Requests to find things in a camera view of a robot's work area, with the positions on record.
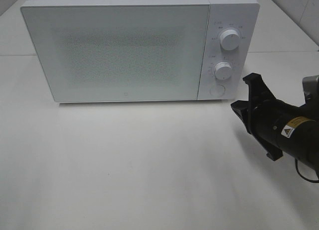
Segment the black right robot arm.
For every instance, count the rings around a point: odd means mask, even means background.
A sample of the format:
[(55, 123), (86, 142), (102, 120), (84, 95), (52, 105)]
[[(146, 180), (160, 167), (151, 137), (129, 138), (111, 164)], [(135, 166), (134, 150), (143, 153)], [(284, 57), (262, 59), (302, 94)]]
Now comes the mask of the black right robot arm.
[(247, 132), (266, 150), (273, 161), (284, 153), (319, 171), (319, 77), (302, 81), (305, 104), (300, 107), (277, 99), (260, 74), (243, 78), (249, 88), (248, 100), (231, 104)]

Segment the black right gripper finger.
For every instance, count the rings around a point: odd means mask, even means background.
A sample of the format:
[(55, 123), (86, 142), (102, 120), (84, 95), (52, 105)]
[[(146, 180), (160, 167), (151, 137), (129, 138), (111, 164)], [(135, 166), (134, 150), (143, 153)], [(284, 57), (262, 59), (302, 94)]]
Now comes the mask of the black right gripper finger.
[(249, 101), (235, 101), (231, 104), (231, 109), (241, 119), (242, 122), (248, 122)]
[(243, 78), (243, 81), (250, 91), (261, 91), (264, 88), (264, 82), (262, 76), (257, 73), (251, 73)]

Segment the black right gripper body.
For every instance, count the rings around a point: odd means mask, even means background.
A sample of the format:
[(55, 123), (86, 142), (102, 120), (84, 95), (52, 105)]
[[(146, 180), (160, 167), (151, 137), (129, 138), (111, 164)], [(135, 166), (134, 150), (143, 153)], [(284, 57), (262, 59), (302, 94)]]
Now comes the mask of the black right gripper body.
[(294, 130), (289, 122), (300, 117), (301, 110), (274, 97), (267, 87), (249, 86), (249, 130), (265, 148), (267, 157), (276, 161), (283, 156)]

